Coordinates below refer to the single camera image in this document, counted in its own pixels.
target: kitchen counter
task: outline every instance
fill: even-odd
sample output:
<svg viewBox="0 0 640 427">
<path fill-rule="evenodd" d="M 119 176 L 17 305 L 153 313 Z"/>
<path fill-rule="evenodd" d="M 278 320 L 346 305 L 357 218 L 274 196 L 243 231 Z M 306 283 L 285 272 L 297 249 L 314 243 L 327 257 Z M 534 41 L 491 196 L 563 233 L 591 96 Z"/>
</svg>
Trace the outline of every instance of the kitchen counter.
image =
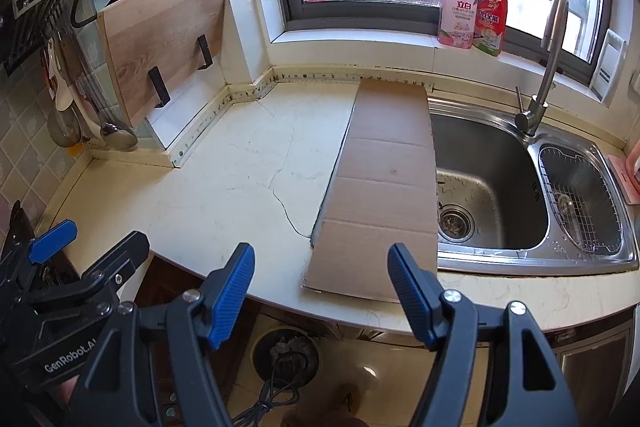
<svg viewBox="0 0 640 427">
<path fill-rule="evenodd" d="M 349 121 L 356 84 L 278 84 L 234 104 L 181 169 L 94 160 L 56 216 L 78 238 L 66 249 L 84 271 L 131 230 L 172 263 L 205 276 L 241 241 L 256 254 L 249 295 L 280 308 L 363 328 L 409 332 L 398 304 L 304 289 L 309 237 Z M 603 142 L 604 154 L 616 150 Z M 476 303 L 523 301 L 545 330 L 640 302 L 640 272 L 508 278 L 438 272 Z"/>
</svg>

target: sink drain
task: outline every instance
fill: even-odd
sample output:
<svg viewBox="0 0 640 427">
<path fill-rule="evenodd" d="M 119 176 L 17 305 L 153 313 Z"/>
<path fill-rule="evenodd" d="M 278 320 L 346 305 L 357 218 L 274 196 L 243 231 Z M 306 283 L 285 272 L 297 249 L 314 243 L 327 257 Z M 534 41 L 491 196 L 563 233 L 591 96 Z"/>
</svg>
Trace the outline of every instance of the sink drain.
<svg viewBox="0 0 640 427">
<path fill-rule="evenodd" d="M 466 209 L 456 204 L 446 204 L 438 220 L 440 233 L 452 243 L 464 243 L 474 234 L 474 220 Z"/>
</svg>

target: wooden cutting board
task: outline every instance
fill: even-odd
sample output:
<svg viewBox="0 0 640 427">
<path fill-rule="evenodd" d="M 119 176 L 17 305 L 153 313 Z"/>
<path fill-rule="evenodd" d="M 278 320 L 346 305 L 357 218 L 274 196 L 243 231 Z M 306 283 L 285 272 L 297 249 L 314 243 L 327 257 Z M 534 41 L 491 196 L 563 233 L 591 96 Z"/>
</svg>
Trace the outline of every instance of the wooden cutting board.
<svg viewBox="0 0 640 427">
<path fill-rule="evenodd" d="M 398 302 L 386 269 L 394 243 L 436 273 L 435 153 L 424 87 L 363 80 L 324 198 L 305 286 Z"/>
<path fill-rule="evenodd" d="M 160 102 L 148 71 L 158 67 L 169 93 L 222 47 L 224 0 L 119 0 L 98 13 L 113 88 L 127 124 L 136 126 Z"/>
</svg>

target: floor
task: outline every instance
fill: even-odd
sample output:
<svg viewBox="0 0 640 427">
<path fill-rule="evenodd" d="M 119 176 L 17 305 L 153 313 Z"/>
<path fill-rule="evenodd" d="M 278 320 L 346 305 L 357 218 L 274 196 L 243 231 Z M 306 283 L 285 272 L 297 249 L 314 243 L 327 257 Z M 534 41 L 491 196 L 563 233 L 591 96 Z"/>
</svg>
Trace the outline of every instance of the floor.
<svg viewBox="0 0 640 427">
<path fill-rule="evenodd" d="M 262 380 L 255 372 L 250 356 L 257 339 L 281 325 L 283 324 L 267 315 L 258 315 L 227 404 L 231 417 L 256 402 Z M 318 373 L 300 390 L 300 403 L 278 407 L 267 413 L 260 423 L 261 427 L 279 427 L 284 415 L 292 409 L 295 409 L 296 416 L 306 426 L 311 426 L 314 419 L 327 410 L 334 390 L 344 383 L 354 383 L 363 391 L 357 417 L 370 427 L 408 425 L 429 376 L 434 354 L 414 347 L 415 339 L 411 337 L 385 336 L 394 344 L 353 339 L 319 339 Z M 487 355 L 488 349 L 478 348 L 471 391 L 461 423 L 463 427 L 477 424 L 484 391 Z"/>
</svg>

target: kitchen faucet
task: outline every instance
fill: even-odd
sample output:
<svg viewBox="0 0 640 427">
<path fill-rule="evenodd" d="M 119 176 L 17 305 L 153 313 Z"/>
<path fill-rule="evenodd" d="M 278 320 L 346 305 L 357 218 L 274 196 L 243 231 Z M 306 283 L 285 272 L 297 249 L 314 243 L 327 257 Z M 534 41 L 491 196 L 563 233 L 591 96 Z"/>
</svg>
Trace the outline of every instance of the kitchen faucet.
<svg viewBox="0 0 640 427">
<path fill-rule="evenodd" d="M 569 0 L 551 0 L 551 11 L 546 19 L 545 33 L 540 41 L 540 47 L 546 48 L 549 52 L 549 58 L 546 63 L 545 74 L 540 84 L 540 90 L 538 90 L 538 94 L 531 97 L 527 110 L 524 110 L 522 107 L 520 88 L 516 86 L 520 112 L 515 117 L 515 124 L 518 130 L 527 136 L 533 136 L 536 133 L 542 117 L 545 116 L 545 111 L 548 107 L 546 96 L 549 94 L 554 75 L 556 74 L 558 57 L 562 50 L 562 42 L 564 42 L 568 15 Z"/>
</svg>

